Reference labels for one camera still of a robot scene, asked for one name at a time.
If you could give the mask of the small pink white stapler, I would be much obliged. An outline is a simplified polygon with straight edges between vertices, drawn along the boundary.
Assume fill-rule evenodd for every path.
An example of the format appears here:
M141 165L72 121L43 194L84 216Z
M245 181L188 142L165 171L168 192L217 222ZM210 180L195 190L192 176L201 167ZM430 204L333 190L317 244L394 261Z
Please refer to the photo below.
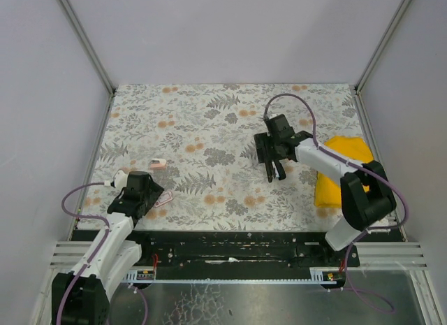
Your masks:
M149 163L149 168L152 170L164 169L167 166L165 159L152 159Z

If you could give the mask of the red white staple box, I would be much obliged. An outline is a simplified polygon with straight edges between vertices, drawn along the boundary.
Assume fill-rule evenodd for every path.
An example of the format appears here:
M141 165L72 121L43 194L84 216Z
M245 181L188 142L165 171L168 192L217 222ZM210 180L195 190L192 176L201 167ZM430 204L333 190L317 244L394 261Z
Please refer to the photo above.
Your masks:
M156 203L154 204L155 208L161 207L173 200L173 193L171 191L165 191L160 195L160 197L157 199Z

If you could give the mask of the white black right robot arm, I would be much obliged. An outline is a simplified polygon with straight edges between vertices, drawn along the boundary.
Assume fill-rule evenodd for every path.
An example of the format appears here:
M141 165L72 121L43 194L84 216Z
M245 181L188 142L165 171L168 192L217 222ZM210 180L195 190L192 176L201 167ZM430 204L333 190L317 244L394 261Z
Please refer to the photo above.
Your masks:
M342 217L325 234L325 241L335 251L347 247L396 209L386 174L377 161L360 165L320 144L306 131L288 137L258 133L254 142L258 162L265 165L269 182L286 178L280 161L287 159L317 170L340 187Z

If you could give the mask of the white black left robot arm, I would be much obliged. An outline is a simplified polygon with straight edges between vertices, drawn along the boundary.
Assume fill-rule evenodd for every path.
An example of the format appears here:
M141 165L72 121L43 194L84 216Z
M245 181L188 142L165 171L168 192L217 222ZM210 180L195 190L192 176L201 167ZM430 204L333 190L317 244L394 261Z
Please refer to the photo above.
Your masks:
M144 171L118 174L103 186L119 191L103 227L89 249L67 273L52 281L52 324L106 324L110 301L125 274L142 256L142 247L128 236L152 209L164 188Z

